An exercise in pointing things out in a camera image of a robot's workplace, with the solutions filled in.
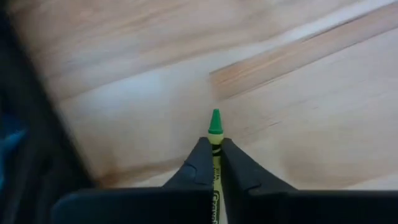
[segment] crayola logo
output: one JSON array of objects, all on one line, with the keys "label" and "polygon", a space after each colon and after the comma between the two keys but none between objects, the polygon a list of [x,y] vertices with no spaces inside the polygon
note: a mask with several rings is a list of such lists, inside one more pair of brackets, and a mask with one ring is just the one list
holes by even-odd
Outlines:
[{"label": "crayola logo", "polygon": [[213,191],[213,205],[211,206],[211,223],[218,224],[220,219],[220,193]]}]

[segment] wooden floor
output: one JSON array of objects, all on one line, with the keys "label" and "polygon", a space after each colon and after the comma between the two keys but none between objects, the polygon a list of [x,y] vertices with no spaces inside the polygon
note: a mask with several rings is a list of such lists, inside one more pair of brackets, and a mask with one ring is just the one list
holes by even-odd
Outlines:
[{"label": "wooden floor", "polygon": [[393,0],[16,0],[65,126],[106,187],[161,185],[220,108],[299,189],[398,189]]}]

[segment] crayon tip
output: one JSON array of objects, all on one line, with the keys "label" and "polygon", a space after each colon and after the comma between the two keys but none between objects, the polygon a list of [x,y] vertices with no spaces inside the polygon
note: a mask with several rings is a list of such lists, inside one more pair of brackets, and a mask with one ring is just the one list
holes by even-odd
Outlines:
[{"label": "crayon tip", "polygon": [[223,134],[223,127],[221,125],[221,115],[219,109],[213,110],[213,116],[211,117],[209,134]]}]

